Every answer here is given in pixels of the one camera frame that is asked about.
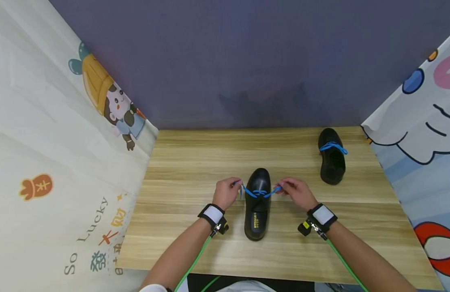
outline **black clip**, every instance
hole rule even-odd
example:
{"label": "black clip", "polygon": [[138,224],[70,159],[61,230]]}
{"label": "black clip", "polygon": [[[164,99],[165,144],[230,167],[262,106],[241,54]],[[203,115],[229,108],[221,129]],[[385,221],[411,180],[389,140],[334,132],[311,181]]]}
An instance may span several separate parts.
{"label": "black clip", "polygon": [[311,233],[311,222],[309,218],[298,226],[298,231],[304,236],[308,236]]}
{"label": "black clip", "polygon": [[215,225],[215,228],[212,230],[210,237],[214,237],[217,232],[219,232],[220,234],[225,234],[229,228],[230,227],[228,226],[225,217],[222,217],[219,223]]}

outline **black leather shoe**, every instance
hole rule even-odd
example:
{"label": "black leather shoe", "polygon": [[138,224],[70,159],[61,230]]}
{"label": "black leather shoe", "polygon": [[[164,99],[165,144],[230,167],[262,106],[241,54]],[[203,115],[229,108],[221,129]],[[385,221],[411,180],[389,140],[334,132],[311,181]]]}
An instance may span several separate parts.
{"label": "black leather shoe", "polygon": [[335,142],[343,147],[340,137],[334,129],[326,128],[319,136],[319,150],[322,156],[321,178],[324,182],[330,185],[336,185],[341,182],[345,174],[345,157],[342,150],[338,147],[329,147],[326,150],[321,150],[321,147],[329,142]]}
{"label": "black leather shoe", "polygon": [[246,193],[246,214],[244,217],[244,234],[250,240],[258,241],[264,237],[269,216],[270,197],[265,198],[262,193],[270,193],[270,176],[264,168],[258,168],[248,180],[246,188],[256,194],[256,198]]}

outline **hand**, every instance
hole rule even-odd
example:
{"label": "hand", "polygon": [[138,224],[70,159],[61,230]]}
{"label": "hand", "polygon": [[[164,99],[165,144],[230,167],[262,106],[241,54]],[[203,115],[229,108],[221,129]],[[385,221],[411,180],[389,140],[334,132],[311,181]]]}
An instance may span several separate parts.
{"label": "hand", "polygon": [[243,185],[243,181],[241,181],[240,178],[227,178],[218,181],[212,203],[225,211],[235,202],[236,195],[240,190],[241,185]]}
{"label": "hand", "polygon": [[293,202],[300,206],[304,212],[308,212],[319,204],[308,185],[302,180],[283,178],[278,185],[282,188],[277,193],[289,195]]}
{"label": "hand", "polygon": [[126,142],[126,148],[128,148],[128,151],[129,151],[129,150],[134,150],[134,148],[135,148],[135,142],[132,141],[132,140],[127,141],[127,142]]}

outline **gray wall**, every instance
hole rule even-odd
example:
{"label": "gray wall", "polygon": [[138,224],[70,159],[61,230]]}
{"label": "gray wall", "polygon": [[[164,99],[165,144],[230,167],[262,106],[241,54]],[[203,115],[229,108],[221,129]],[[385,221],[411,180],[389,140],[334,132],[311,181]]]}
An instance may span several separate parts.
{"label": "gray wall", "polygon": [[450,35],[450,0],[50,0],[160,129],[354,126]]}

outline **shoelace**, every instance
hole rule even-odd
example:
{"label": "shoelace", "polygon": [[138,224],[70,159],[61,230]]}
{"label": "shoelace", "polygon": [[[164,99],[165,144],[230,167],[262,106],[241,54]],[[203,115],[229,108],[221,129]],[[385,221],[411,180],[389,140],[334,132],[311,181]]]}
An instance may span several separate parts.
{"label": "shoelace", "polygon": [[319,150],[320,150],[320,151],[324,151],[324,150],[327,150],[327,149],[329,149],[329,148],[331,148],[331,147],[337,148],[338,150],[340,150],[340,151],[341,151],[343,154],[345,154],[345,155],[348,154],[347,149],[341,147],[341,145],[338,145],[336,142],[328,142],[328,143],[326,143],[323,147],[319,148]]}
{"label": "shoelace", "polygon": [[271,191],[270,193],[266,193],[266,191],[259,191],[259,190],[250,191],[244,185],[241,185],[241,187],[243,187],[243,188],[240,188],[240,199],[241,199],[241,195],[243,194],[243,190],[253,198],[257,198],[258,196],[263,196],[264,198],[268,198],[271,195],[280,191],[280,189],[282,188],[279,185],[278,187],[274,188],[274,190]]}

